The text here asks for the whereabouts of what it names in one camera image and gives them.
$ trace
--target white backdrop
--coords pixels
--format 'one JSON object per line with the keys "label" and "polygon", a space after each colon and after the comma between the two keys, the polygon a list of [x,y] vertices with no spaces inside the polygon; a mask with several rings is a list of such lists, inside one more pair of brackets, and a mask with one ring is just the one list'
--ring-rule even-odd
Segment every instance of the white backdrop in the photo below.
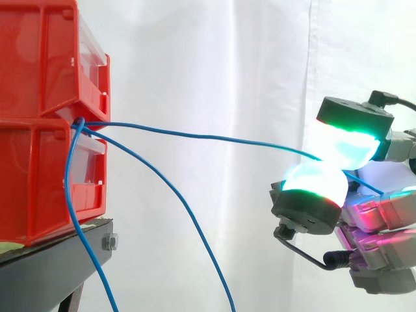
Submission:
{"label": "white backdrop", "polygon": [[[79,8],[111,57],[113,121],[308,148],[309,121],[324,96],[363,101],[378,88],[416,98],[412,20],[403,18],[416,9],[405,1],[369,3],[79,0]],[[298,156],[130,129],[104,133],[183,193],[237,311],[406,311],[416,304],[414,294],[367,295],[347,270],[317,270],[273,238],[278,219],[268,190]],[[106,216],[120,236],[104,266],[120,311],[229,311],[180,201],[155,174],[111,147]],[[298,244],[317,257],[340,247],[334,237],[307,235]],[[110,310],[94,274],[79,311]]]}

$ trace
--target stacked plastic bin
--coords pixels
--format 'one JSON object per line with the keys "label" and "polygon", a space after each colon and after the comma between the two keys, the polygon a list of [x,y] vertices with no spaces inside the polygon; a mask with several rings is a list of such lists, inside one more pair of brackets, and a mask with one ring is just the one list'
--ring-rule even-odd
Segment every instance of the stacked plastic bin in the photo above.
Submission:
{"label": "stacked plastic bin", "polygon": [[[75,0],[0,0],[0,242],[72,228],[64,195],[71,124],[110,120],[110,60]],[[71,168],[80,223],[105,212],[107,146],[81,135]]]}

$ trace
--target blue wire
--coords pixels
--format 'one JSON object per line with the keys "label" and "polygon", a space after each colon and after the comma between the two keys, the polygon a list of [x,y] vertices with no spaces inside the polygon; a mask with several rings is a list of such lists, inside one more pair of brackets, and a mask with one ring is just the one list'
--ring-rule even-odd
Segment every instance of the blue wire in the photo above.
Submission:
{"label": "blue wire", "polygon": [[[86,122],[85,126],[102,126],[102,125],[112,125],[117,127],[128,127],[128,128],[135,128],[139,130],[145,130],[150,131],[154,133],[161,133],[164,135],[175,135],[177,137],[185,137],[185,138],[199,138],[199,139],[205,139],[205,140],[219,140],[219,141],[226,141],[226,142],[233,142],[233,143],[239,143],[239,144],[247,144],[247,145],[255,145],[255,146],[264,146],[266,148],[277,148],[284,151],[290,151],[292,153],[296,153],[305,157],[308,157],[310,159],[314,159],[316,161],[320,161],[318,157],[306,153],[304,151],[299,151],[294,148],[288,148],[287,146],[277,145],[277,144],[271,144],[271,143],[265,143],[265,142],[258,142],[258,141],[250,141],[250,140],[241,140],[239,138],[228,138],[226,136],[217,136],[217,135],[194,135],[192,133],[184,133],[184,132],[177,132],[177,131],[169,131],[169,130],[163,130],[163,129],[157,129],[152,127],[146,127],[144,125],[136,125],[134,123],[124,123],[124,122]],[[349,177],[350,179],[357,181],[361,185],[367,187],[368,189],[371,189],[375,191],[376,193],[382,195],[384,192],[382,190],[379,190],[372,185],[368,184],[367,182],[364,182],[360,178],[350,174],[349,172],[344,171],[344,174]]]}
{"label": "blue wire", "polygon": [[85,124],[84,118],[80,118],[79,125],[73,126],[73,128],[76,129],[76,132],[75,132],[75,135],[73,136],[71,147],[70,147],[70,152],[68,153],[68,158],[66,160],[66,165],[65,165],[64,185],[65,185],[66,205],[68,206],[68,210],[70,211],[70,216],[71,216],[72,223],[73,223],[73,226],[75,228],[75,231],[77,232],[81,242],[83,243],[83,245],[85,247],[85,250],[88,252],[88,254],[89,254],[89,256],[92,260],[92,263],[94,264],[94,266],[95,266],[95,268],[98,272],[98,275],[101,278],[101,281],[103,282],[105,291],[106,291],[107,296],[109,297],[109,301],[111,303],[112,310],[114,312],[118,312],[116,300],[114,299],[114,296],[112,295],[109,282],[107,281],[107,278],[105,277],[104,271],[103,271],[96,255],[94,254],[94,251],[92,250],[91,246],[89,245],[89,243],[88,243],[88,241],[87,241],[87,239],[86,239],[86,237],[83,233],[83,230],[81,229],[81,227],[78,223],[77,215],[75,214],[75,211],[74,211],[73,205],[72,205],[71,191],[70,191],[70,168],[71,168],[73,152],[75,150],[75,145],[77,144],[79,135],[81,134],[81,129],[84,127],[84,124]]}
{"label": "blue wire", "polygon": [[113,139],[111,139],[111,138],[109,138],[105,135],[102,135],[101,133],[97,133],[95,131],[89,130],[87,127],[84,127],[83,132],[94,135],[98,138],[102,138],[103,140],[106,140],[107,142],[111,143],[112,145],[115,145],[118,148],[120,148],[121,150],[125,151],[126,153],[132,155],[134,158],[138,159],[143,164],[145,164],[147,167],[149,167],[151,170],[153,170],[153,172],[155,172],[170,187],[170,189],[176,194],[176,196],[181,200],[182,204],[185,206],[185,209],[187,210],[190,218],[192,219],[192,222],[194,223],[195,228],[196,228],[196,230],[198,231],[198,234],[201,237],[203,245],[207,249],[209,257],[211,258],[211,260],[214,264],[215,270],[217,271],[218,276],[220,277],[221,283],[224,286],[224,289],[226,291],[226,294],[227,294],[227,297],[228,297],[228,300],[229,300],[229,304],[231,306],[231,310],[232,310],[232,312],[235,312],[233,297],[231,296],[231,293],[228,289],[227,282],[224,278],[224,275],[221,272],[220,266],[216,262],[214,253],[211,250],[211,247],[209,246],[209,244],[207,242],[207,239],[205,238],[205,235],[203,234],[203,231],[202,231],[198,221],[196,220],[196,217],[195,217],[194,213],[192,212],[192,209],[189,207],[189,204],[187,203],[186,199],[182,196],[182,194],[174,187],[173,184],[171,184],[171,182],[169,182],[169,180],[167,178],[165,178],[165,176],[160,171],[158,171],[158,169],[156,169],[156,167],[154,167],[147,160],[143,159],[141,156],[139,156],[138,154],[133,152],[131,149],[125,147],[124,145],[121,145],[120,143],[114,141]]}

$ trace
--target metal bolt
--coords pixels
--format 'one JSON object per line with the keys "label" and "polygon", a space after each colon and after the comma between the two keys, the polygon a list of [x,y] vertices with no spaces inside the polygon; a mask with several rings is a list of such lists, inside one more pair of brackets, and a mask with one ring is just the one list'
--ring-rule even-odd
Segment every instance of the metal bolt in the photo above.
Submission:
{"label": "metal bolt", "polygon": [[118,234],[112,233],[107,234],[106,237],[103,238],[103,249],[104,250],[116,250],[118,247]]}

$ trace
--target clear plastic bin front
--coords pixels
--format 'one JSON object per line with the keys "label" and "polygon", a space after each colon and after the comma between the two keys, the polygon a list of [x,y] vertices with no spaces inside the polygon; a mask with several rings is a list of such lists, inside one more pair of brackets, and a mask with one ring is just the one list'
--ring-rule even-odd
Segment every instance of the clear plastic bin front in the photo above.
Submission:
{"label": "clear plastic bin front", "polygon": [[73,153],[71,181],[73,184],[101,184],[96,181],[96,157],[104,155],[105,145],[89,136],[81,134]]}
{"label": "clear plastic bin front", "polygon": [[98,88],[98,70],[100,66],[107,65],[107,58],[81,15],[79,15],[79,54],[85,75]]}

